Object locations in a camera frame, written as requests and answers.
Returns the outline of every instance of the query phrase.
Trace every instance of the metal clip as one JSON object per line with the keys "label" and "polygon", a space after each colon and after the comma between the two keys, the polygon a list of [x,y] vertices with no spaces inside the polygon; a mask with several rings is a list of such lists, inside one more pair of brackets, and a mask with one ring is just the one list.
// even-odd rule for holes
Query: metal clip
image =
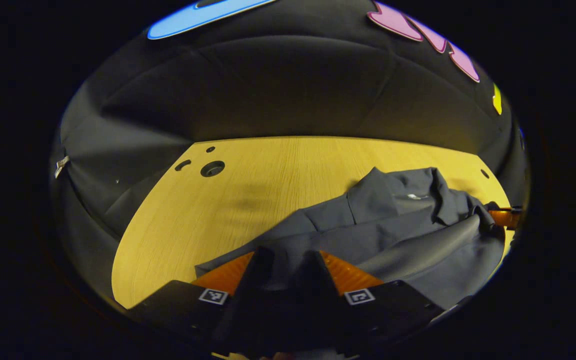
{"label": "metal clip", "polygon": [[66,155],[66,157],[62,158],[61,160],[57,161],[57,170],[54,171],[54,178],[56,179],[59,174],[62,172],[62,169],[71,161],[70,156]]}

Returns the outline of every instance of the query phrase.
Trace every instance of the black background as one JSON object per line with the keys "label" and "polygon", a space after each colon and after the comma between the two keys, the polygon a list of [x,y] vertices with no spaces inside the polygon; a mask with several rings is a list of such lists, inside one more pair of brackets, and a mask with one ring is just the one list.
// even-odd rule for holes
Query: black background
{"label": "black background", "polygon": [[[72,269],[47,256],[57,242],[46,158],[62,112],[106,57],[186,3],[0,4],[0,357],[192,357],[129,330]],[[394,354],[576,358],[576,7],[384,3],[485,67],[522,121],[533,175],[527,222],[505,266],[466,310]]]}

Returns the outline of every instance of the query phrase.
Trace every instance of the yellow wooden tabletop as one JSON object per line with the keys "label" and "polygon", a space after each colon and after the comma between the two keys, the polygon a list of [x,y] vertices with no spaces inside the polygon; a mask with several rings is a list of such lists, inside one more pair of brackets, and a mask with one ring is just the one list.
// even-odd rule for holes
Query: yellow wooden tabletop
{"label": "yellow wooden tabletop", "polygon": [[[176,171],[185,160],[190,164]],[[202,176],[201,168],[217,160],[223,171]],[[356,137],[198,142],[162,176],[126,228],[112,265],[115,299],[132,308],[171,280],[195,280],[195,265],[237,249],[295,210],[341,196],[373,167],[384,173],[436,167],[451,189],[510,206],[492,171],[471,153]],[[506,231],[504,256],[513,233]]]}

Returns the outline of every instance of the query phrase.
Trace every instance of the gray cloth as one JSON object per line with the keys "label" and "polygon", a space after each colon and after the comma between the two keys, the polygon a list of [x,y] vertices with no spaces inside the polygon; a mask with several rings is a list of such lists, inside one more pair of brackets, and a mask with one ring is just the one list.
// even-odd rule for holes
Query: gray cloth
{"label": "gray cloth", "polygon": [[501,260],[504,239],[482,203],[449,189],[438,169],[373,168],[346,194],[295,211],[195,271],[199,277],[264,246],[274,252],[265,288],[280,290],[306,251],[323,250],[383,281],[406,281],[449,309],[485,284]]}

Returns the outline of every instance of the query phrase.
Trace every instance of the wood grain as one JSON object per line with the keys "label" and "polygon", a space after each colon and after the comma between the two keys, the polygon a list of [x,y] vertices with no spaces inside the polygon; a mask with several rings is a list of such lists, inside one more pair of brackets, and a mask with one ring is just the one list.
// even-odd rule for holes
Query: wood grain
{"label": "wood grain", "polygon": [[[191,163],[176,171],[185,160]],[[201,176],[217,160],[224,170]],[[162,176],[128,225],[112,267],[115,299],[132,308],[171,280],[195,280],[196,264],[246,244],[295,210],[344,194],[373,167],[385,173],[436,167],[451,189],[510,206],[493,172],[471,153],[355,137],[199,142]],[[504,255],[512,234],[506,233]]]}

